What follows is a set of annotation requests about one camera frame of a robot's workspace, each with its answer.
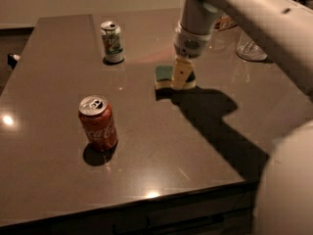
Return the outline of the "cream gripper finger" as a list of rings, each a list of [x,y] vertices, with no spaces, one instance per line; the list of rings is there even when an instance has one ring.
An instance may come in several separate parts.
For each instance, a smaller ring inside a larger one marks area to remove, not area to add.
[[[171,87],[174,90],[187,90],[195,87],[195,80],[188,80],[194,71],[194,64],[184,58],[176,58],[174,61]]]

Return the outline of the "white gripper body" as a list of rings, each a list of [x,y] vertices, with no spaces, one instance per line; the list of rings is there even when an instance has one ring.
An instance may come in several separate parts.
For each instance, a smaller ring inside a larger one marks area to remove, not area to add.
[[[185,0],[175,28],[174,49],[178,56],[194,59],[202,54],[220,11],[203,0]]]

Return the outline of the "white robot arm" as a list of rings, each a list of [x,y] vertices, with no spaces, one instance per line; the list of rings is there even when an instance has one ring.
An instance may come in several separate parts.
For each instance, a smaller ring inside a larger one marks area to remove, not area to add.
[[[224,11],[308,97],[313,96],[313,13],[292,0],[186,0],[175,29],[172,87],[185,86]],[[313,235],[313,121],[283,139],[265,166],[253,235]]]

